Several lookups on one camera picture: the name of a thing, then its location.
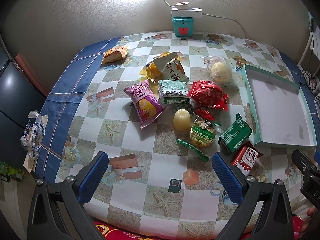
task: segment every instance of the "blue gripper pad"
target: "blue gripper pad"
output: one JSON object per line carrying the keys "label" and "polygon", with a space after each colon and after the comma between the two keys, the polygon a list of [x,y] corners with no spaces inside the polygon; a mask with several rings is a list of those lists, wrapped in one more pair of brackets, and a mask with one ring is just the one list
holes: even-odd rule
{"label": "blue gripper pad", "polygon": [[108,155],[104,152],[88,172],[82,183],[79,185],[78,202],[88,203],[96,191],[102,176],[109,165]]}
{"label": "blue gripper pad", "polygon": [[231,201],[240,205],[243,201],[242,186],[217,153],[212,157],[212,168],[220,179]]}

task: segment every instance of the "hand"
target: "hand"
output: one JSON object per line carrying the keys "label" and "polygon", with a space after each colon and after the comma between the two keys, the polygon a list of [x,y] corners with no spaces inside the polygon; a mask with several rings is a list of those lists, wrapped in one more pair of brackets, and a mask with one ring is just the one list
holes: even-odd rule
{"label": "hand", "polygon": [[[307,215],[308,215],[308,216],[312,216],[312,215],[316,212],[316,210],[317,210],[317,209],[316,209],[315,206],[309,208],[308,211],[307,211]],[[302,226],[301,226],[301,229],[300,229],[300,232],[299,232],[299,238],[300,238],[300,237],[304,234],[304,232],[306,231],[307,227],[308,227],[309,224],[310,224],[310,221],[311,221],[311,217],[310,217],[310,218],[307,218],[307,219],[303,222],[303,224],[302,224]]]}

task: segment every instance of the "teal container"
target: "teal container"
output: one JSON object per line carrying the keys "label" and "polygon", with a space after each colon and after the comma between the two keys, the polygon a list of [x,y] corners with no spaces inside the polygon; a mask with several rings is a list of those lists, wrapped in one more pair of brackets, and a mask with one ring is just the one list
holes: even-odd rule
{"label": "teal container", "polygon": [[176,37],[191,37],[193,31],[193,18],[172,17],[174,34]]}

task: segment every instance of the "open box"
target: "open box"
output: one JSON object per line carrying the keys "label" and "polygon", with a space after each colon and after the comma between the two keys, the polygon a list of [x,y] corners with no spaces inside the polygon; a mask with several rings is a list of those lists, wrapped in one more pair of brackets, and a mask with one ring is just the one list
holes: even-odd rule
{"label": "open box", "polygon": [[244,65],[242,76],[252,113],[254,145],[316,145],[310,110],[299,85],[250,65]]}

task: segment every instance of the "metal bolt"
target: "metal bolt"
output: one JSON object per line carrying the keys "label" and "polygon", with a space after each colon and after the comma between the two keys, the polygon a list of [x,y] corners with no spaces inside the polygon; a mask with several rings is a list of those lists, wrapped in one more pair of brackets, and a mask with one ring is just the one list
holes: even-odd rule
{"label": "metal bolt", "polygon": [[44,183],[43,179],[38,179],[37,180],[37,185],[41,186]]}
{"label": "metal bolt", "polygon": [[282,186],[282,185],[283,185],[283,181],[280,180],[280,179],[277,179],[277,184],[278,184],[279,186]]}
{"label": "metal bolt", "polygon": [[254,178],[254,176],[248,176],[247,177],[247,181],[250,181],[250,182],[254,182],[256,179]]}
{"label": "metal bolt", "polygon": [[70,175],[70,176],[66,177],[66,182],[72,182],[72,181],[74,181],[74,179],[75,179],[75,176]]}

